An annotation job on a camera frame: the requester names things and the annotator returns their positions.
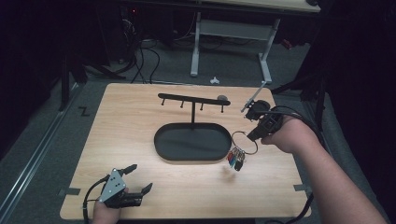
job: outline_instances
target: human arm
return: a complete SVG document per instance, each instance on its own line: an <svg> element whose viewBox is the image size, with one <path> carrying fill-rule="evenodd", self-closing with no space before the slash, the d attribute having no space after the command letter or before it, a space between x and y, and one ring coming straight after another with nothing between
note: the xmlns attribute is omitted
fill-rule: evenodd
<svg viewBox="0 0 396 224"><path fill-rule="evenodd" d="M323 148L314 132L285 117L282 128L262 139L301 159L318 203L322 223L386 223L381 214Z"/></svg>

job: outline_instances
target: small charm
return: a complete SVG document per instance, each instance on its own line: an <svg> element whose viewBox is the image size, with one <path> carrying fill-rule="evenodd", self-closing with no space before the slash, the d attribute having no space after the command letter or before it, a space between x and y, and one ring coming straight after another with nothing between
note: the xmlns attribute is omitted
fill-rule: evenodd
<svg viewBox="0 0 396 224"><path fill-rule="evenodd" d="M240 171L245 162L245 151L240 147L233 147L233 149L228 152L227 161L231 168Z"/></svg>

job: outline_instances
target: keychain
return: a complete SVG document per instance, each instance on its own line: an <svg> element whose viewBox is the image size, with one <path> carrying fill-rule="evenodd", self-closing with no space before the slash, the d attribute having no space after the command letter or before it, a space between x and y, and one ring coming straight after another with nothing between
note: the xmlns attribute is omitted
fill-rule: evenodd
<svg viewBox="0 0 396 224"><path fill-rule="evenodd" d="M233 135L235 133L243 133L244 135L248 136L247 133L241 132L241 131L234 132ZM257 151L259 150L259 147L257 146L257 143L254 142L254 144L256 145L256 151L252 152L252 153L247 153L242 148L237 146L234 141L233 141L233 144L234 144L234 147L228 152L226 158L227 158L227 161L230 164L231 168L234 168L236 171L240 171L242 166L244 165L244 162L246 161L245 154L248 154L248 155L256 154Z"/></svg>

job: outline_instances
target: forearm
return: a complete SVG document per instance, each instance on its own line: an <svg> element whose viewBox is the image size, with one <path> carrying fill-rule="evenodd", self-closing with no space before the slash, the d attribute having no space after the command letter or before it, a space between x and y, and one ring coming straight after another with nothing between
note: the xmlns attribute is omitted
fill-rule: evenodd
<svg viewBox="0 0 396 224"><path fill-rule="evenodd" d="M322 223L386 223L323 147L297 150L311 181Z"/></svg>

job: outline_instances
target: black oval tray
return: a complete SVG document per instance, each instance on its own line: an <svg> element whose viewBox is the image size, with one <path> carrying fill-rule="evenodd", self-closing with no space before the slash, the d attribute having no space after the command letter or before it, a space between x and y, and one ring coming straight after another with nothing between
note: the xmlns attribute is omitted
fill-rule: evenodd
<svg viewBox="0 0 396 224"><path fill-rule="evenodd" d="M169 161L217 161L230 150L231 135L216 123L170 123L155 133L154 145Z"/></svg>

